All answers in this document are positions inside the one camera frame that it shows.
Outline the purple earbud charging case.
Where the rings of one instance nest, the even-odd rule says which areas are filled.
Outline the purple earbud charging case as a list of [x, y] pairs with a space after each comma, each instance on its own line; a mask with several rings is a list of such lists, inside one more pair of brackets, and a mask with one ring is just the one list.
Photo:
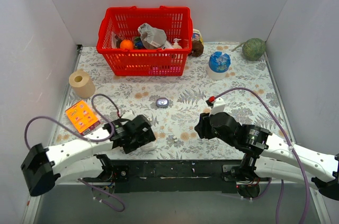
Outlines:
[[158, 98], [156, 100], [156, 106], [160, 108], [166, 108], [169, 106], [169, 100], [167, 98]]

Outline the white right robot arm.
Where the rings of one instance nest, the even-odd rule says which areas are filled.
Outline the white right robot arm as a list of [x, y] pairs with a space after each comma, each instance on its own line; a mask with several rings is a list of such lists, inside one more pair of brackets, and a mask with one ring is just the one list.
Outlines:
[[321, 195], [338, 200], [338, 156], [319, 153], [285, 140], [267, 129], [240, 124], [225, 112], [200, 114], [195, 131], [201, 139], [218, 138], [244, 153], [239, 166], [226, 171], [230, 181], [277, 178], [308, 181]]

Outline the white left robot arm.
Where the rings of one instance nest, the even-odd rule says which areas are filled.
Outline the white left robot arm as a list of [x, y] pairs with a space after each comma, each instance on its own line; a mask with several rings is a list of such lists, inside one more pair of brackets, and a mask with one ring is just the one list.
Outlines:
[[30, 196], [43, 195], [59, 183], [79, 178], [107, 182], [115, 179], [119, 172], [99, 153], [121, 147], [128, 154], [155, 140], [149, 120], [144, 115], [134, 116], [128, 112], [124, 118], [109, 122], [84, 137], [55, 146], [31, 147], [21, 171]]

